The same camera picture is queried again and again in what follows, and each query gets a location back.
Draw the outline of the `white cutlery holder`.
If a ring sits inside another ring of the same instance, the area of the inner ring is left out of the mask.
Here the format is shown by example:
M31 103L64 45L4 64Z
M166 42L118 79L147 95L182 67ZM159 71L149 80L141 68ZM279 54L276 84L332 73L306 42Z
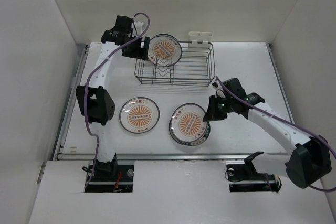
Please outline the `white cutlery holder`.
M212 42L213 33L204 31L190 31L189 36L189 48L210 48Z

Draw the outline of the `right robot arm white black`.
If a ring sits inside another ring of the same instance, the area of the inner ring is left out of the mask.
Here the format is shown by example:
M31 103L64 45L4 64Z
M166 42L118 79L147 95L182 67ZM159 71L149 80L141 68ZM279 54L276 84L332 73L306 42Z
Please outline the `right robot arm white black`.
M247 94L237 78L224 82L216 78L212 86L216 93L209 98L204 122L221 121L236 113L263 129L286 152L280 157L258 151L242 164L227 165L229 181L267 180L280 175L304 189L332 171L330 157L335 151L322 136L277 116L263 97Z

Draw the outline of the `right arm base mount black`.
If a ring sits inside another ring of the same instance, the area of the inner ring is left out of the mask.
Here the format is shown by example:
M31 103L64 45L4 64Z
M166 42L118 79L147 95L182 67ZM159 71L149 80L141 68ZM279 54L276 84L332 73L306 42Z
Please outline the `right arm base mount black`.
M278 193L282 188L282 181L278 176L258 173L250 165L243 163L228 163L225 178L231 193Z

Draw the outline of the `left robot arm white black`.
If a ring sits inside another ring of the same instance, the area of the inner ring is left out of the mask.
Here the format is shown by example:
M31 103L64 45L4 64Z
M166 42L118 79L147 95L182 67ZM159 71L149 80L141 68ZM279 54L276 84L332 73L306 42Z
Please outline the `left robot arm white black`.
M93 164L85 167L88 181L101 175L105 180L117 176L117 158L107 129L115 113L115 103L108 92L112 73L121 57L146 60L149 37L145 36L150 22L136 22L134 17L118 15L115 25L101 37L100 52L84 85L76 87L76 98L90 136L96 138Z

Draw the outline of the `orange sunburst plate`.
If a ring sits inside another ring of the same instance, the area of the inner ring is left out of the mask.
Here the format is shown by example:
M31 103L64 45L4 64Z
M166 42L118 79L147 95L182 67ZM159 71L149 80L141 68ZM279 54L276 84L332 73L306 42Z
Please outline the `orange sunburst plate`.
M136 97L127 101L119 112L119 122L124 130L143 134L155 128L160 119L160 109L151 99Z
M170 132L182 145L198 145L208 129L208 123L203 121L204 109L195 103L180 105L170 120Z

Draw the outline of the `red rim plate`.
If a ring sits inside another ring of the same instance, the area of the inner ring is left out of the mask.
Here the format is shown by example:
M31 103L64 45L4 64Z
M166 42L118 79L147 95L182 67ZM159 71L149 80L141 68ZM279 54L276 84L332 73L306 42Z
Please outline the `red rim plate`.
M158 34L150 39L148 60L159 67L170 67L182 57L180 42L168 34Z

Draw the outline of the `teal rim lettered plate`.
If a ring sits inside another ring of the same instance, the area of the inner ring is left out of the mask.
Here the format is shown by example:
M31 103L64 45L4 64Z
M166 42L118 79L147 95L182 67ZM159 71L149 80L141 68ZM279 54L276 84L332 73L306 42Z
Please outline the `teal rim lettered plate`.
M181 119L177 123L169 122L169 133L175 142L185 146L203 144L211 132L210 124L200 118Z

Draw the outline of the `left side rail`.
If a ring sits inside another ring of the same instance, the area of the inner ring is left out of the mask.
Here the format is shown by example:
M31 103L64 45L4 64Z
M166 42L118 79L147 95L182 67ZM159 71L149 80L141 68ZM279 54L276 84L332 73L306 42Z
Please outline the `left side rail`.
M70 120L73 112L73 108L75 105L75 89L78 83L80 83L83 70L85 67L85 62L87 59L87 54L89 50L88 44L76 44L77 46L77 56L75 60L75 65L71 74L70 83L69 83L69 89L66 95L64 107L62 110L61 118L59 121L59 126L56 134L55 141L53 143L53 148L50 154L48 154L48 158L45 162L42 163L39 176L37 178L37 185L41 184L44 170L46 168L47 161L58 161L58 156L61 153L65 141L66 136L68 133Z

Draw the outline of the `right side rail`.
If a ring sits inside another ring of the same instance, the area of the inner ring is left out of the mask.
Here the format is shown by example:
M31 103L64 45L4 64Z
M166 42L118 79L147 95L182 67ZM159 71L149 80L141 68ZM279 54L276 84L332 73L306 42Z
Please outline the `right side rail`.
M289 116L289 121L291 123L294 123L295 121L294 121L294 118L293 118L293 115L292 115L292 111L291 111L291 108L289 106L289 102L288 102L288 99L287 99L287 96L286 96L286 93L285 93L285 90L284 90L284 87L283 87L283 84L282 84L282 81L281 81L281 78L280 78L278 68L276 66L276 62L275 62L273 53L272 53L271 44L266 43L266 47L267 47L267 50L268 50L268 53L269 53L269 56L270 56L270 60L271 60L271 63L272 63L272 66L273 66L273 69L274 69L274 72L275 72L275 75L276 75L276 78L277 78L277 81L278 81L278 85L280 87L280 91L281 91L281 94L282 94L282 99L285 103L287 114Z

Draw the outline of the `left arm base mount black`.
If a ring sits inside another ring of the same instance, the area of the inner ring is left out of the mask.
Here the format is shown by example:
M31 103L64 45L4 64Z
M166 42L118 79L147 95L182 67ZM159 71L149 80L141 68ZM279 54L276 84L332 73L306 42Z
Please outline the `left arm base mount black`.
M84 192L86 193L132 193L133 179L134 179L134 165L123 164L117 166L117 171L114 174L98 171L96 169L91 181L86 185L90 179L93 165L83 167L87 173L84 185Z

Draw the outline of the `aluminium front rail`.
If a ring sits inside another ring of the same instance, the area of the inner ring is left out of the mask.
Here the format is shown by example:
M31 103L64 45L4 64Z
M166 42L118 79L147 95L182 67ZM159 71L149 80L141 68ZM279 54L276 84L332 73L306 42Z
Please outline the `aluminium front rail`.
M117 153L120 160L139 160L139 161L180 161L180 160L226 160L244 159L251 153ZM65 154L58 153L52 161L84 161L92 160L94 154Z

